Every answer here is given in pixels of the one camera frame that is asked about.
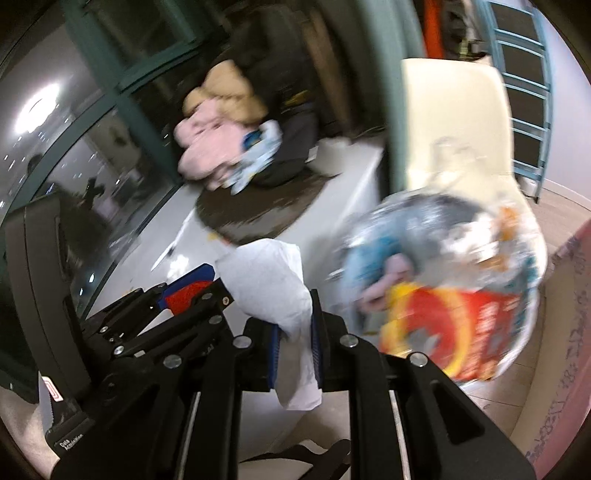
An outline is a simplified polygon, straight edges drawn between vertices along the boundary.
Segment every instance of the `white tissue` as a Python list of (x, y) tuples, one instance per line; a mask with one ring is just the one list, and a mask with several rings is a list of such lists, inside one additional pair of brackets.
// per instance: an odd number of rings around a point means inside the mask
[(310, 338), (312, 299), (304, 285), (299, 247), (257, 240), (216, 262), (216, 272), (244, 313), (275, 323), (285, 333), (275, 382), (281, 405), (287, 410), (320, 405)]

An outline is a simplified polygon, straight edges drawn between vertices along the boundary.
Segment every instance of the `white wall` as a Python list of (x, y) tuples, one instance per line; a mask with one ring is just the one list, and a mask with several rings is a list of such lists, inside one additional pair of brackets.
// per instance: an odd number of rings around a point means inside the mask
[[(554, 92), (547, 180), (591, 199), (591, 85), (558, 32), (543, 18)], [(557, 190), (548, 182), (547, 187)]]

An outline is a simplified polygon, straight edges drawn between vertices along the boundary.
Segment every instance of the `glass window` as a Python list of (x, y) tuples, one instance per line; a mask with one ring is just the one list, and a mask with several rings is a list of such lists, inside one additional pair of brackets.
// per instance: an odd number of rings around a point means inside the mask
[(198, 1), (89, 0), (86, 8), (127, 66), (210, 30)]
[(200, 86), (220, 50), (208, 49), (163, 73), (132, 94), (133, 99), (162, 135), (165, 143), (172, 140), (174, 127), (183, 119), (183, 101)]
[(0, 223), (43, 155), (101, 92), (52, 6), (19, 40), (0, 70)]
[(72, 299), (81, 315), (111, 264), (172, 189), (113, 110), (75, 143), (37, 196), (56, 194), (74, 272)]

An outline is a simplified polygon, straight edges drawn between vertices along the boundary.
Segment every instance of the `chair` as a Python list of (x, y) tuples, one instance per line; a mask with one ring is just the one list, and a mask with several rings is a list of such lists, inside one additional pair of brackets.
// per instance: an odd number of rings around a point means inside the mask
[(405, 59), (402, 75), (407, 103), (407, 188), (426, 186), (435, 170), (433, 151), (438, 140), (452, 137), (471, 146), (483, 168), (462, 176), (451, 193), (489, 205), (500, 190), (514, 202), (532, 232), (529, 243), (542, 276), (548, 253), (513, 175), (511, 110), (498, 70), (463, 61)]

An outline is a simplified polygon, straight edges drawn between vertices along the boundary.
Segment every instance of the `black bag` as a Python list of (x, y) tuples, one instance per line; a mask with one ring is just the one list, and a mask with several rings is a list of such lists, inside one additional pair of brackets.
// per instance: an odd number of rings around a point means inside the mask
[(255, 93), (279, 122), (283, 142), (254, 184), (275, 187), (304, 168), (310, 149), (323, 135), (340, 133), (294, 11), (285, 5), (259, 7), (230, 38), (227, 57), (242, 70)]
[(448, 60), (460, 58), (460, 47), (466, 39), (466, 7), (462, 0), (442, 0), (441, 40)]

